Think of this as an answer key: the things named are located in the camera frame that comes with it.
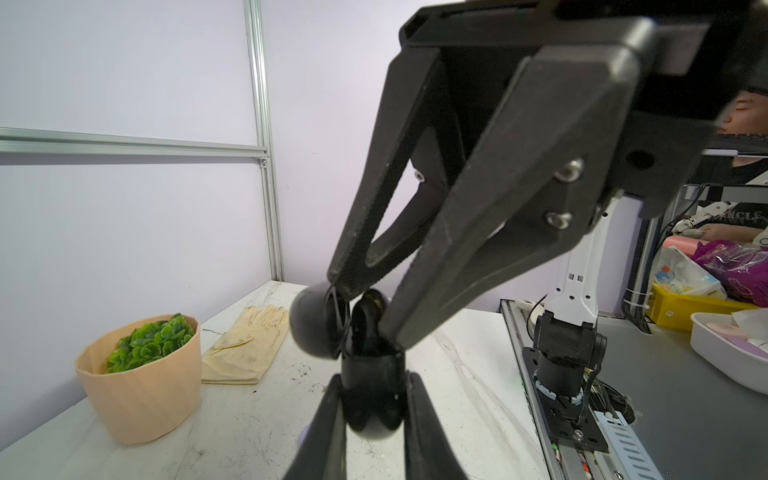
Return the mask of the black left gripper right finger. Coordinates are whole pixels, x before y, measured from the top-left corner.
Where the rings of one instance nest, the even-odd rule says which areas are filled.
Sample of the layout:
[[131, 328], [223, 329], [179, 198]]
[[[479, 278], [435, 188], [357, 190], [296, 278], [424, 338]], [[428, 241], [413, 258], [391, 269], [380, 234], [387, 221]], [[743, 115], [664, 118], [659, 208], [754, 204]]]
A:
[[408, 372], [404, 417], [405, 478], [466, 480], [421, 377]]

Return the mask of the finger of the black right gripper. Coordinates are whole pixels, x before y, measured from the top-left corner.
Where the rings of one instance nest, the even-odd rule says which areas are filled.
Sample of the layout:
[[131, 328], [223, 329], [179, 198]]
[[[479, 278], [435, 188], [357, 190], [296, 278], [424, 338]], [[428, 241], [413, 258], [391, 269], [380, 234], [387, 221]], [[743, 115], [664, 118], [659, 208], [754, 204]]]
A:
[[380, 322], [411, 348], [586, 234], [641, 75], [618, 46], [541, 49], [520, 68]]
[[[329, 266], [328, 280], [340, 295], [357, 297], [419, 248], [464, 163], [440, 50], [403, 50], [389, 65], [363, 176]], [[408, 165], [424, 180], [379, 233]]]

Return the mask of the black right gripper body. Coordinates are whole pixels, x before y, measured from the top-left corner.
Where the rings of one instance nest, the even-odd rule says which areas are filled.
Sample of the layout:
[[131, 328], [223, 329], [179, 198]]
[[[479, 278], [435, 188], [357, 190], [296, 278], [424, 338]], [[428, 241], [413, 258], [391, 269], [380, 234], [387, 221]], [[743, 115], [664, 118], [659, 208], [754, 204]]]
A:
[[767, 40], [767, 5], [479, 1], [423, 8], [399, 37], [400, 53], [437, 48], [446, 63], [465, 151], [457, 179], [512, 80], [541, 49], [630, 49], [641, 75], [595, 212], [621, 190], [657, 212], [692, 168], [710, 122], [748, 78]]

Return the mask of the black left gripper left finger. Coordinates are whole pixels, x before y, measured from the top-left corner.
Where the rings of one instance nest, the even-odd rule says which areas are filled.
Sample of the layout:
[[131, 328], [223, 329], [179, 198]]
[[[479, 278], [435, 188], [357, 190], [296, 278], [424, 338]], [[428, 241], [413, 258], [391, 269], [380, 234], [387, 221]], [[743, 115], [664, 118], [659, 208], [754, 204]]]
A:
[[343, 480], [346, 472], [346, 429], [341, 375], [334, 375], [308, 427], [284, 480]]

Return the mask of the black round charging case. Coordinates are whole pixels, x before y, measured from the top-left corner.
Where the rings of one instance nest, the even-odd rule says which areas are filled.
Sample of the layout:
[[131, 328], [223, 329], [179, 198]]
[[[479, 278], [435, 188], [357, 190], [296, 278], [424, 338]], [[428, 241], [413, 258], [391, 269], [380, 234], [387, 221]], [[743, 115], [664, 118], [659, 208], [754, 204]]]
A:
[[370, 440], [391, 436], [405, 410], [405, 353], [378, 329], [388, 306], [389, 299], [375, 289], [350, 303], [325, 282], [303, 289], [289, 310], [291, 334], [301, 350], [341, 360], [345, 421]]

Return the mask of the person at desk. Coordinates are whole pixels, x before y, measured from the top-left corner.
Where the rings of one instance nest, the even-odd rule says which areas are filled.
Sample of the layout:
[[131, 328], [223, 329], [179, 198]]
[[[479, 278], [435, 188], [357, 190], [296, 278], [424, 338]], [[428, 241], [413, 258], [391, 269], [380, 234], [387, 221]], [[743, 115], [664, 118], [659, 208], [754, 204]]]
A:
[[[767, 134], [767, 97], [742, 90], [724, 117], [718, 134]], [[767, 171], [767, 159], [757, 157], [704, 157], [694, 183], [743, 185]], [[767, 205], [740, 202], [730, 210], [699, 222], [701, 241], [732, 241], [767, 245]]]

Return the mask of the yellow box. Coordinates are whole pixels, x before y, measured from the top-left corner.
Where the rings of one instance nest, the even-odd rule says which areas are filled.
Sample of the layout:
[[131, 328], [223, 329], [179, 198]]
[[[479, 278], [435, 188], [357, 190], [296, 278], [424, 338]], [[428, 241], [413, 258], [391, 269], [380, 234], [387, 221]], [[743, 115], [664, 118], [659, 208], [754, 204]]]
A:
[[694, 313], [728, 315], [757, 309], [756, 305], [717, 298], [682, 295], [669, 292], [654, 283], [649, 299], [649, 318], [660, 328], [690, 332]]

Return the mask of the orange pot with green plant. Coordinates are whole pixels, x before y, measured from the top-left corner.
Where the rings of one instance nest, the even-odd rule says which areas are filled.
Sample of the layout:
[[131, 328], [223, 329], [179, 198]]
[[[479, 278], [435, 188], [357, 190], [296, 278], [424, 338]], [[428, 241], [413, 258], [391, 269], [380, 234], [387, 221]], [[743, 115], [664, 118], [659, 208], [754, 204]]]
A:
[[180, 426], [200, 400], [199, 322], [181, 313], [135, 322], [85, 348], [75, 372], [99, 419], [123, 445]]

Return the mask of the purple plastic bag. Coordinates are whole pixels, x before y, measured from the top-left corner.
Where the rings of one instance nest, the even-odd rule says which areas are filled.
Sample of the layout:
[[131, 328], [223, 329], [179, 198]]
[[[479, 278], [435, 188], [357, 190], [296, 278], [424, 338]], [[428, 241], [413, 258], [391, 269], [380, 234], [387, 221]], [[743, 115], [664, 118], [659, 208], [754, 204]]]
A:
[[726, 240], [700, 243], [694, 262], [720, 281], [729, 297], [767, 307], [767, 248]]

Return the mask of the white tray with items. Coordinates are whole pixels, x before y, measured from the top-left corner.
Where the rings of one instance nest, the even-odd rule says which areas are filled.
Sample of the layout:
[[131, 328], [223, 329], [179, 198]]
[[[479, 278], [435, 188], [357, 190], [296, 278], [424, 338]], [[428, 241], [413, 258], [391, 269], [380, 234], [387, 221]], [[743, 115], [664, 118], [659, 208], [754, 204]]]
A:
[[699, 356], [736, 383], [767, 394], [767, 353], [746, 339], [723, 336], [714, 329], [728, 326], [731, 316], [700, 312], [691, 320], [690, 345]]

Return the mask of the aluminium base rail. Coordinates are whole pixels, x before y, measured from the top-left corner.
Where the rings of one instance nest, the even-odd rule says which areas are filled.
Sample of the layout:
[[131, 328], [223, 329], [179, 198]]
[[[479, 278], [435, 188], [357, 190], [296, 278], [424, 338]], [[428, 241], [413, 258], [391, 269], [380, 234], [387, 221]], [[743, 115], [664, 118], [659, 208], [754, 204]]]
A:
[[540, 354], [528, 333], [527, 314], [502, 300], [500, 312], [511, 344], [552, 479], [661, 479], [650, 454], [623, 414], [609, 401], [599, 381], [574, 405], [554, 397], [538, 383]]

